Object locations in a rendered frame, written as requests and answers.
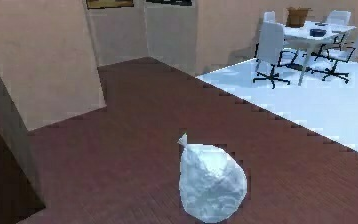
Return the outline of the white tied plastic bag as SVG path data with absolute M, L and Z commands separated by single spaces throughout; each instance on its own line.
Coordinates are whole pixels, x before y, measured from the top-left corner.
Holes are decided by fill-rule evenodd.
M 184 210 L 207 224 L 228 219 L 248 191 L 243 168 L 222 148 L 189 143 L 186 133 L 178 144 L 183 147 L 179 194 Z

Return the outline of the brown cardboard box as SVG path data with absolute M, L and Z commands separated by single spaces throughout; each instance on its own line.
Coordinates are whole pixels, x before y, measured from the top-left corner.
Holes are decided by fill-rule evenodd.
M 300 28 L 304 26 L 310 8 L 288 7 L 286 26 L 290 28 Z

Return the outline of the white dining table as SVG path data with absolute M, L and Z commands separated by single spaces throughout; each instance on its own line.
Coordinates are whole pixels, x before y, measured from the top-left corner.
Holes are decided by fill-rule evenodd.
M 300 28 L 284 28 L 284 34 L 286 39 L 301 41 L 302 43 L 307 45 L 307 55 L 302 64 L 298 85 L 302 84 L 304 75 L 307 72 L 308 62 L 311 58 L 311 53 L 320 44 L 327 42 L 330 38 L 334 38 L 340 34 L 344 34 L 354 30 L 355 26 L 325 23 L 323 26 L 321 26 L 321 29 L 325 31 L 325 34 L 322 37 L 311 36 L 311 29 L 318 29 L 318 26 L 312 21 L 307 21 L 306 24 Z

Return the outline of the framed dark wall picture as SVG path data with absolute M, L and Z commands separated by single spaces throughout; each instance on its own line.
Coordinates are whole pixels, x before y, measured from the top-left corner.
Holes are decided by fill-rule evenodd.
M 145 0 L 149 7 L 192 7 L 192 0 Z

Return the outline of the framed yellow wall picture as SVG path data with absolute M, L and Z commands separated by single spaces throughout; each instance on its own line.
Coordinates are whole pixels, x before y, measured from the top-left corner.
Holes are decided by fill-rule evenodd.
M 86 0 L 88 9 L 133 7 L 133 0 Z

